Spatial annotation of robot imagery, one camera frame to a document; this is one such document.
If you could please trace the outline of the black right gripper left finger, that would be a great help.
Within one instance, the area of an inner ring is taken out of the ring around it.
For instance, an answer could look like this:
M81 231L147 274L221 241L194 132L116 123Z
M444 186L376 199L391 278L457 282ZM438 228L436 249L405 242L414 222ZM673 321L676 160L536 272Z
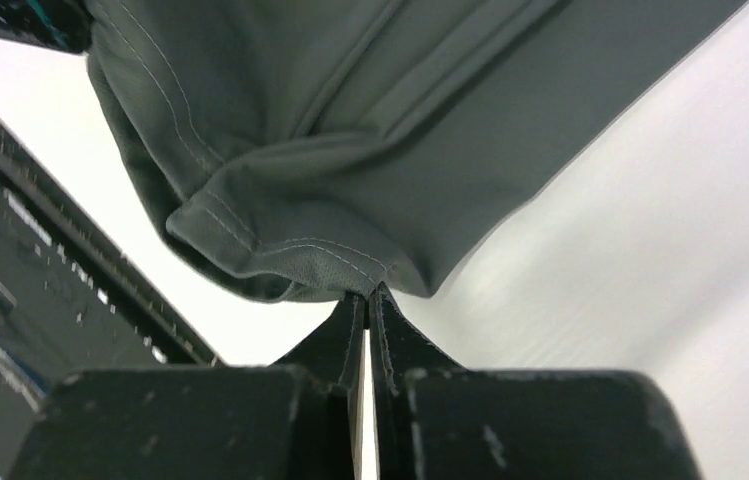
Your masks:
M96 369L50 394L13 479L356 479L365 301L268 366Z

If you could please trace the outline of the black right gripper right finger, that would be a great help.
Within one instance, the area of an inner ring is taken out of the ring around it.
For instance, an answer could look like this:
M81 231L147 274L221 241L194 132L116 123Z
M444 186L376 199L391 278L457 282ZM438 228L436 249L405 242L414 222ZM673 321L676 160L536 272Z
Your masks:
M382 479L698 479L667 397L627 370L469 369L385 287L368 300Z

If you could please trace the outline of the grey t shirt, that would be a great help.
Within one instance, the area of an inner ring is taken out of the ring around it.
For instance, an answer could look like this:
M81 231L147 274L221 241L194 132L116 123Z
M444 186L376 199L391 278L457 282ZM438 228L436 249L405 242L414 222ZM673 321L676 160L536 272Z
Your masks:
M259 302L428 298L737 1L90 1L154 230Z

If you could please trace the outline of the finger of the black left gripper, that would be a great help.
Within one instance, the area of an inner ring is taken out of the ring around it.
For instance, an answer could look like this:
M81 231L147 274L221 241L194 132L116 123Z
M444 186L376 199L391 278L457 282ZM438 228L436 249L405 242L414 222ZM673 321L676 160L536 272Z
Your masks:
M91 16L75 0L0 0L0 39L80 54L91 44Z

